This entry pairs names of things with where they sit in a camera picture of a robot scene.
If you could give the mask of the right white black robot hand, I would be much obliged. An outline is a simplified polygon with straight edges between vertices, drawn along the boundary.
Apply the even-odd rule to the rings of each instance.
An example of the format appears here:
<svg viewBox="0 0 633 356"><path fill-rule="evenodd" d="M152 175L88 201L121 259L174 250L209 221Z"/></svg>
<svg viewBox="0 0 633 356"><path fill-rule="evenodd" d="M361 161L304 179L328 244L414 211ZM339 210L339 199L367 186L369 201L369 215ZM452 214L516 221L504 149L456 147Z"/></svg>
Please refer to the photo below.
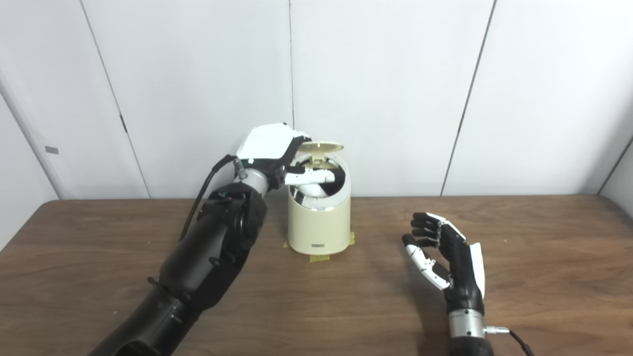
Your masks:
<svg viewBox="0 0 633 356"><path fill-rule="evenodd" d="M480 243L470 244L445 217L415 212L403 245L421 275L443 292L448 313L485 314L485 269Z"/></svg>

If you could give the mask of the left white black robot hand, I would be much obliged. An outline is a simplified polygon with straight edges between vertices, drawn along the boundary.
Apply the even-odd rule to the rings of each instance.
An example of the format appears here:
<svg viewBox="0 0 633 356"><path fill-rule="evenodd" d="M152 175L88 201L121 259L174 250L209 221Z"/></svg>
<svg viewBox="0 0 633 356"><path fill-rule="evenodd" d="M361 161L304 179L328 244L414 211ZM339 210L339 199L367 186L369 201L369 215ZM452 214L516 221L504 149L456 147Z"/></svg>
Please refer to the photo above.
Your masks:
<svg viewBox="0 0 633 356"><path fill-rule="evenodd" d="M325 152L337 147L338 144L313 141L285 123L253 128L236 153L236 181L262 195L283 185L343 184L346 174L342 168L291 165L298 152L309 152L314 160L325 160Z"/></svg>

